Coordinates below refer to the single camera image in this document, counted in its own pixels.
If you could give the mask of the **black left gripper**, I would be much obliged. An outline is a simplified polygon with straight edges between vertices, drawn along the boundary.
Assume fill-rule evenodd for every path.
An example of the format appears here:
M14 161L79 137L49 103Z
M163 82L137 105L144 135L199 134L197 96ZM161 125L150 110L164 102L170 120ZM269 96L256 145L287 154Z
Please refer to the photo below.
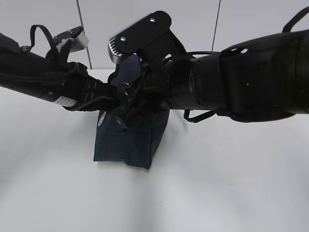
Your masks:
M73 99L77 101L74 106L65 109L68 111L93 112L97 110L110 111L120 105L116 93L117 87L112 84L118 73L116 68L104 83L88 74L87 68L81 63L75 63L75 70L66 77L65 86L72 90L78 90L77 96Z

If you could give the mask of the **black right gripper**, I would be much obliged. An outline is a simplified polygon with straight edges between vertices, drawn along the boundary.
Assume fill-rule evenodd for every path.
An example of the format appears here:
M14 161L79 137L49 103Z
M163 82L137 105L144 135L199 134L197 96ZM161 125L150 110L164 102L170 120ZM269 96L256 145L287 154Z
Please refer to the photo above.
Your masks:
M160 70L144 67L135 79L131 79L134 76L128 74L125 80L121 80L125 76L123 69L121 65L114 81L120 105L113 110L113 116L120 128L126 131L174 108L169 90L170 66L164 66Z

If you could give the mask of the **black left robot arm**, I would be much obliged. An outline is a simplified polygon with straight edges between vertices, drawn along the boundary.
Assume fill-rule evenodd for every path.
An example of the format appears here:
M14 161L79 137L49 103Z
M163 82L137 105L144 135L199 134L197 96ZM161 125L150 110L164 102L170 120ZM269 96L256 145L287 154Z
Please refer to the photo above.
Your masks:
M24 52L13 39L0 36L0 85L62 106L68 111L110 111L119 106L117 87L89 75L79 62L56 63Z

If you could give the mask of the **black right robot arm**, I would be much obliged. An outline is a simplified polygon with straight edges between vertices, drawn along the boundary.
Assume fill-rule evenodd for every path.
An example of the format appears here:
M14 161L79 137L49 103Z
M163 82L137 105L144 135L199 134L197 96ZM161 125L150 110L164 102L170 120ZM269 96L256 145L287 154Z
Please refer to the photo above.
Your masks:
M124 129L164 110L189 122L213 115L250 123L309 112L309 32L282 32L199 58L176 57L124 85L113 114Z

